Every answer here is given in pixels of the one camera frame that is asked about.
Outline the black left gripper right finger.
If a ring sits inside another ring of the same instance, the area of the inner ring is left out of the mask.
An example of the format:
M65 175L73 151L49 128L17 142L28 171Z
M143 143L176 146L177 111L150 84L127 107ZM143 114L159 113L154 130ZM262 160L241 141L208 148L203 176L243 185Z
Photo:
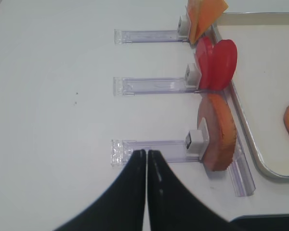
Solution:
M160 151L148 152L147 202L152 231L232 231L180 182Z

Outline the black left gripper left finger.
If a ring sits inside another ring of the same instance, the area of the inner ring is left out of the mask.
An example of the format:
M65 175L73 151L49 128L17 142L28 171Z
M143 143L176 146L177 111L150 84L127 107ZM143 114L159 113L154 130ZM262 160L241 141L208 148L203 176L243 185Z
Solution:
M141 231L146 195L146 152L137 150L111 186L58 231Z

